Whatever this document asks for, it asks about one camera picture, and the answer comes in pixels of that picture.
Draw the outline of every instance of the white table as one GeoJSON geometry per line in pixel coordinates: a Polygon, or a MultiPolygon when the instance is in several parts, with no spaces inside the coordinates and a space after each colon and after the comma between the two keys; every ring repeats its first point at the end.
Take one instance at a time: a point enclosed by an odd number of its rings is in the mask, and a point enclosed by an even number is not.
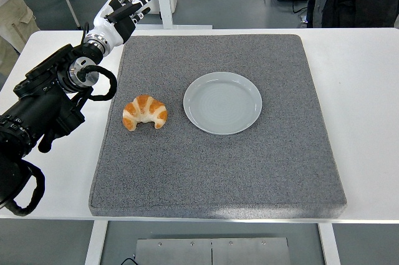
{"type": "MultiPolygon", "coordinates": [[[[246,222],[318,223],[327,264],[339,264],[331,223],[399,223],[399,30],[251,29],[136,30],[134,35],[297,34],[310,71],[347,196],[347,209],[335,219],[257,219],[246,222]]],[[[65,44],[77,45],[79,31],[41,31],[27,43],[0,92],[0,114],[17,100],[14,86],[26,72],[65,44]]],[[[122,46],[101,63],[118,72],[122,46]]],[[[105,93],[106,79],[95,85],[105,93]]],[[[87,260],[99,262],[108,220],[214,221],[213,219],[99,218],[89,211],[89,193],[110,102],[88,101],[86,122],[53,143],[48,154],[36,148],[26,160],[46,176],[46,192],[27,218],[95,220],[87,260]]],[[[35,187],[31,179],[17,202],[24,206],[35,187]]],[[[16,218],[7,209],[0,218],[16,218]]]]}

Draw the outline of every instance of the metal panel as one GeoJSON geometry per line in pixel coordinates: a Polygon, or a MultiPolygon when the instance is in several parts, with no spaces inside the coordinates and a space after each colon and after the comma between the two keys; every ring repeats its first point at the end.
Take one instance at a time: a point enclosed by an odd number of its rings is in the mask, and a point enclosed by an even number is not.
{"type": "Polygon", "coordinates": [[[290,265],[287,238],[139,239],[140,265],[290,265]]]}
{"type": "Polygon", "coordinates": [[[139,239],[136,260],[140,265],[212,265],[208,239],[139,239]]]}
{"type": "Polygon", "coordinates": [[[287,238],[214,239],[213,265],[290,265],[287,238]]]}

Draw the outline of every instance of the croissant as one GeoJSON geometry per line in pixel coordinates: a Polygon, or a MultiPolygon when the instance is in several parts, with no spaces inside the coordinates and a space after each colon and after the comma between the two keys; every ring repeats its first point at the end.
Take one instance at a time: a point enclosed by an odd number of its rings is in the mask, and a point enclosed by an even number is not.
{"type": "Polygon", "coordinates": [[[149,95],[139,95],[123,109],[123,124],[129,131],[136,129],[137,123],[155,122],[161,128],[168,118],[164,103],[149,95]]]}

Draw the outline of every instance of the white table leg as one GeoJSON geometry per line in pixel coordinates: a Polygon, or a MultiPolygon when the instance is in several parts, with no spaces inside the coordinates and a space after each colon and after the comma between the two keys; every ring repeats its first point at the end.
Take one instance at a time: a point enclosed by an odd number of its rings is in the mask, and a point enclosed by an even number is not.
{"type": "Polygon", "coordinates": [[[319,234],[322,243],[325,265],[340,265],[337,243],[331,223],[319,223],[319,234]]]}
{"type": "Polygon", "coordinates": [[[90,237],[89,249],[87,250],[85,265],[99,265],[101,262],[102,249],[107,233],[107,220],[95,220],[90,237]]]}

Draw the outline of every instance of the white robotic hand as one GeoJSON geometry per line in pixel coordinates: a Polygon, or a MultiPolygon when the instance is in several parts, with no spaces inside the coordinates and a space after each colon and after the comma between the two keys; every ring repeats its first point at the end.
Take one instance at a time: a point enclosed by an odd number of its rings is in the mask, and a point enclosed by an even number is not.
{"type": "Polygon", "coordinates": [[[137,22],[150,11],[149,7],[139,9],[150,1],[108,0],[96,15],[94,28],[86,34],[84,42],[95,45],[107,56],[114,47],[127,42],[137,22]]]}

